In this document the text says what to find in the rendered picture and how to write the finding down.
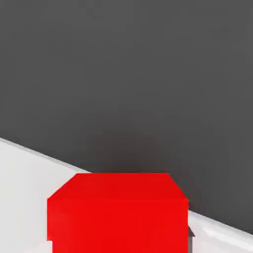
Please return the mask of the small red cube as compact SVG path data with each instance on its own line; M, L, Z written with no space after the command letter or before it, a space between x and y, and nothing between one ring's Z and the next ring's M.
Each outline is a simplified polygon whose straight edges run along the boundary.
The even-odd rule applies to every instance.
M167 173L78 173L47 199L52 253L188 253L188 200Z

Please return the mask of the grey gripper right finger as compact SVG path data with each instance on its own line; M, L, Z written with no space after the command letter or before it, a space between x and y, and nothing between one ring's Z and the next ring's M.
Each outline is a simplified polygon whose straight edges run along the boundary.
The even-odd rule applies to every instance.
M188 253L218 253L218 247L205 231L195 232L189 225Z

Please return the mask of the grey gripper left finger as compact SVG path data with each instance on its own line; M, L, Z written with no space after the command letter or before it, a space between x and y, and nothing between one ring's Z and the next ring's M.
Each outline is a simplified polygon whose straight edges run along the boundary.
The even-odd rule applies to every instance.
M24 253L52 253L52 241L40 243L36 247L24 251Z

